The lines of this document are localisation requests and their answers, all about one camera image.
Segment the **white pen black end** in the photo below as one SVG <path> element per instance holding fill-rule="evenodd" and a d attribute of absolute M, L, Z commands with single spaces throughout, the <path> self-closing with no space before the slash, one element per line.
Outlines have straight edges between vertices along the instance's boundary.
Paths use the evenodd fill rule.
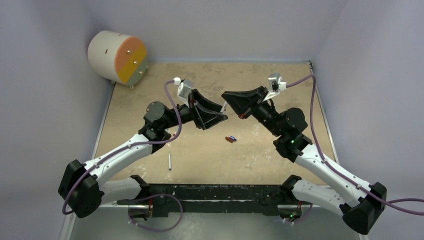
<path fill-rule="evenodd" d="M 168 170 L 172 170 L 172 154 L 170 151 L 168 152 Z"/>

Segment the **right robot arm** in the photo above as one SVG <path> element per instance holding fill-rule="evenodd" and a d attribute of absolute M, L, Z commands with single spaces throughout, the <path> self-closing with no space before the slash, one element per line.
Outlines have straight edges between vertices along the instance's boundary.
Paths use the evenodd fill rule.
<path fill-rule="evenodd" d="M 317 205 L 340 216 L 355 232 L 367 235 L 385 209 L 373 195 L 385 199 L 386 187 L 360 179 L 323 154 L 303 134 L 308 126 L 303 111 L 292 107 L 277 112 L 267 95 L 268 90 L 260 86 L 249 91 L 225 91 L 221 96 L 240 119 L 254 117 L 277 138 L 273 145 L 281 157 L 312 172 L 328 186 L 291 175 L 280 187 L 282 200 Z"/>

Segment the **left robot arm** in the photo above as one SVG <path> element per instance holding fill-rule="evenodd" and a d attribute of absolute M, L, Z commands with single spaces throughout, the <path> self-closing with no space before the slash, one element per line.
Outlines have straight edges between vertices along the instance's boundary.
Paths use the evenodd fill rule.
<path fill-rule="evenodd" d="M 63 198 L 62 213 L 79 218 L 92 214 L 106 198 L 103 187 L 111 177 L 132 163 L 153 155 L 182 132 L 182 125 L 193 122 L 207 130 L 227 120 L 224 105 L 217 104 L 197 89 L 190 90 L 187 103 L 171 103 L 169 108 L 160 101 L 151 102 L 143 117 L 144 126 L 129 140 L 110 152 L 84 163 L 77 159 L 65 169 L 58 188 Z"/>

